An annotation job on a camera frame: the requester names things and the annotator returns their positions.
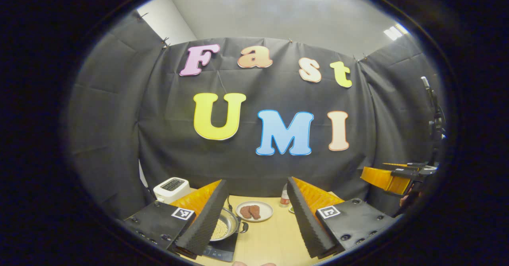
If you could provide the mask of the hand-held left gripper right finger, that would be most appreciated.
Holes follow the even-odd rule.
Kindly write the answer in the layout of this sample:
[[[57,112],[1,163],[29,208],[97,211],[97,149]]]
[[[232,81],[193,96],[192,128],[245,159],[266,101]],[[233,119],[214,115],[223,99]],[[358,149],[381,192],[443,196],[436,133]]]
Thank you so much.
[[[342,200],[296,177],[288,178],[287,192],[312,258],[356,248],[396,222],[360,198]]]

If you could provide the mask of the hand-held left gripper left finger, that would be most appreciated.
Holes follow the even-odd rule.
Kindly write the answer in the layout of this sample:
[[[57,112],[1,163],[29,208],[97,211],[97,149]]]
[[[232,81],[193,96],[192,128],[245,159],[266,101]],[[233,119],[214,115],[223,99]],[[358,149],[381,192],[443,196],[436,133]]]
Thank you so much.
[[[227,181],[221,179],[171,204],[154,201],[124,223],[163,251],[196,258],[209,244],[228,195]]]

